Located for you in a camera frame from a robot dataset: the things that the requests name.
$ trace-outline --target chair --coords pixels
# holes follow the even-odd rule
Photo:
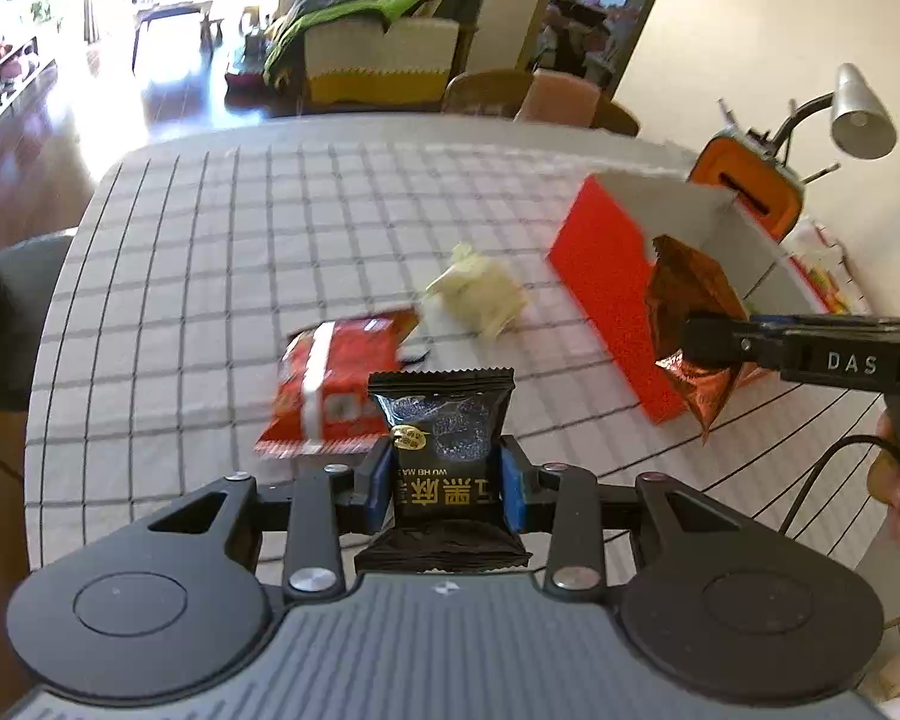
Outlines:
[[[487,70],[464,73],[450,81],[443,95],[443,113],[498,116],[512,119],[523,105],[533,74],[522,70]],[[635,138],[640,124],[626,108],[601,95],[591,129],[607,129]]]
[[[570,73],[538,68],[516,122],[546,122],[569,127],[590,127],[602,89]]]
[[[25,412],[53,288],[76,228],[0,251],[0,410]]]
[[[512,119],[530,90],[533,76],[522,70],[464,73],[443,93],[442,113]]]
[[[0,252],[0,715],[31,679],[4,629],[10,594],[26,579],[24,443],[26,408],[43,323],[76,230],[31,238]]]

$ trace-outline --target checkered tablecloth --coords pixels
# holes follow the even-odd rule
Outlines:
[[[289,461],[252,451],[287,334],[408,301],[421,304],[409,343],[429,349],[425,367],[516,369],[506,429],[533,461],[570,461],[621,484],[659,469],[778,524],[821,452],[871,430],[881,403],[768,376],[735,394],[706,446],[688,415],[648,423],[544,259],[583,177],[610,162],[279,138],[128,156],[94,195],[44,330],[26,447],[32,565],[235,469],[288,478]],[[422,299],[461,241],[529,291],[519,327],[496,343]],[[882,518],[866,497],[867,457],[838,455],[792,529],[848,565]],[[610,579],[623,581],[634,568],[628,543],[606,536]],[[264,579],[279,574],[281,539],[266,537]],[[539,567],[548,537],[526,541]],[[363,542],[346,538],[351,569]]]

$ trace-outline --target black snack package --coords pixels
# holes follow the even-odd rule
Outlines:
[[[378,533],[354,557],[358,571],[490,571],[526,565],[530,553],[503,517],[431,519]]]
[[[373,373],[367,390],[397,454],[397,524],[492,517],[490,509],[500,506],[500,433],[514,370]]]

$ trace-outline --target wooden chair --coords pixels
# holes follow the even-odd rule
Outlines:
[[[464,73],[447,85],[442,113],[512,119],[530,90],[533,76],[522,70]]]
[[[623,105],[609,100],[606,95],[600,95],[590,129],[607,129],[618,135],[635,138],[640,133],[640,122]]]
[[[531,83],[533,74],[522,70],[464,73],[450,81],[440,109],[442,113],[512,119],[520,110]],[[635,138],[640,132],[640,122],[622,105],[600,97],[590,128]]]

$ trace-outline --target green blanket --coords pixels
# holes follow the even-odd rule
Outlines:
[[[277,34],[266,54],[264,81],[269,86],[281,88],[293,72],[293,51],[295,41],[301,40],[311,26],[333,22],[355,14],[371,14],[390,25],[403,16],[421,0],[351,0],[330,5],[322,10],[307,13],[293,20]]]

